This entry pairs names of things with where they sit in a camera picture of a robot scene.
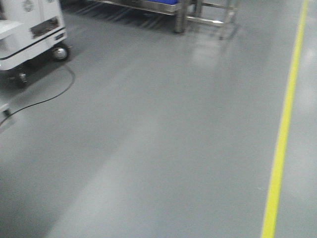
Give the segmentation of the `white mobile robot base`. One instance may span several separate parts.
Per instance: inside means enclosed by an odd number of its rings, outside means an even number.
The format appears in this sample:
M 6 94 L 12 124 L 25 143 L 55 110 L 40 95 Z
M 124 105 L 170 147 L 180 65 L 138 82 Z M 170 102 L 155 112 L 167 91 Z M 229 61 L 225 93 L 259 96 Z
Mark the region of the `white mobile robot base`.
M 0 2 L 0 70 L 24 88 L 25 62 L 44 52 L 55 61 L 70 57 L 58 0 L 2 0 Z

